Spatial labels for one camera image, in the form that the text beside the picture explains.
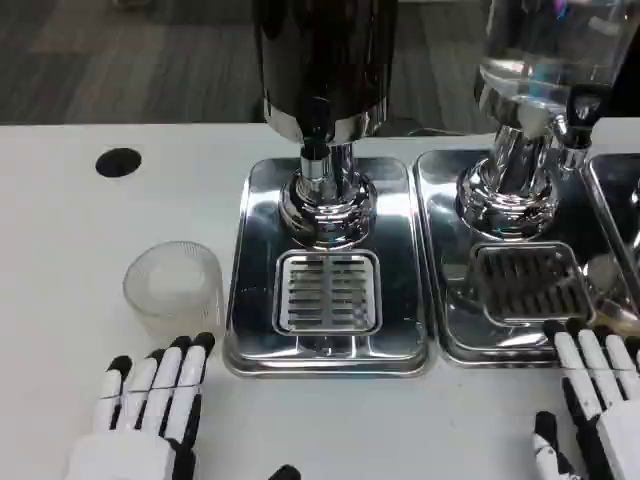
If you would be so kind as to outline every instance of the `clear plastic cup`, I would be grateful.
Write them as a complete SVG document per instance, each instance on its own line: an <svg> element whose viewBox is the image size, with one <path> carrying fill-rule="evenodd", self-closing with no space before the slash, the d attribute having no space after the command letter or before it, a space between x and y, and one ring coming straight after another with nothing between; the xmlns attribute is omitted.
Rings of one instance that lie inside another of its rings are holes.
<svg viewBox="0 0 640 480"><path fill-rule="evenodd" d="M162 243L140 255L122 283L124 297L150 336L224 333L222 274L216 256L187 241Z"/></svg>

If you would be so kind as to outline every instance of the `dark gray carpet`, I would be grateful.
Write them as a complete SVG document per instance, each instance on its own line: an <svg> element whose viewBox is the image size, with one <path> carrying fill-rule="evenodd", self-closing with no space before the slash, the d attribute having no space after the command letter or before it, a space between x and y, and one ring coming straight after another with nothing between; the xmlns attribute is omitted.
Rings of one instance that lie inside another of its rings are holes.
<svg viewBox="0 0 640 480"><path fill-rule="evenodd" d="M122 8L144 1L0 2L0 123L255 121L250 0ZM401 6L391 86L398 125L493 129L473 100L485 22L473 1Z"/></svg>

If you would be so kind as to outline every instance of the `drip tray grate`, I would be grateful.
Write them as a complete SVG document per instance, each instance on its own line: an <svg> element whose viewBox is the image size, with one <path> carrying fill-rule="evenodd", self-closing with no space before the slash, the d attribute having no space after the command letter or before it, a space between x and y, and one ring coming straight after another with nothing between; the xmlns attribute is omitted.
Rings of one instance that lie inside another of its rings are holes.
<svg viewBox="0 0 640 480"><path fill-rule="evenodd" d="M573 251L564 243L478 244L471 264L485 314L495 323L590 321L594 315Z"/></svg>
<svg viewBox="0 0 640 480"><path fill-rule="evenodd" d="M378 260L370 252L287 252L276 278L280 333L365 335L380 325Z"/></svg>

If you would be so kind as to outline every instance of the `robotic hand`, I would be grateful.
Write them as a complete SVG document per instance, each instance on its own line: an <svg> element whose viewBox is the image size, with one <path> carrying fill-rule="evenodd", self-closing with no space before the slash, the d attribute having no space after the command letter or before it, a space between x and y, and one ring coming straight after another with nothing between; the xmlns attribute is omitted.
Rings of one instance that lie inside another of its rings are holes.
<svg viewBox="0 0 640 480"><path fill-rule="evenodd" d="M127 356L107 369L91 434L78 440L66 480L192 480L207 358L215 340L178 337L132 368ZM299 480L284 466L272 480Z"/></svg>
<svg viewBox="0 0 640 480"><path fill-rule="evenodd" d="M562 388L590 479L640 479L640 339L625 342L607 327L592 331L575 320L544 327L564 370ZM558 448L551 413L536 416L533 446L542 480L581 480Z"/></svg>

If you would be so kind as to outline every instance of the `white table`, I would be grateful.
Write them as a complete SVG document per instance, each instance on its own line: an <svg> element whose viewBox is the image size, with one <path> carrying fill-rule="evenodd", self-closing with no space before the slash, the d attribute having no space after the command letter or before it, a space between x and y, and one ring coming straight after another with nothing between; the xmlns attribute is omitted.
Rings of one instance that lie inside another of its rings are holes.
<svg viewBox="0 0 640 480"><path fill-rule="evenodd" d="M490 141L367 140L357 153L412 164ZM139 150L142 166L106 179L94 163L115 146ZM3 478L61 478L110 359L153 346L122 296L129 263L159 242L197 241L218 256L228 293L243 181L260 159L297 151L264 125L0 128ZM209 368L203 480L266 480L284 463L305 480L533 480L540 409L560 415L578 457L558 371L438 359L411 380L245 380L218 358Z"/></svg>

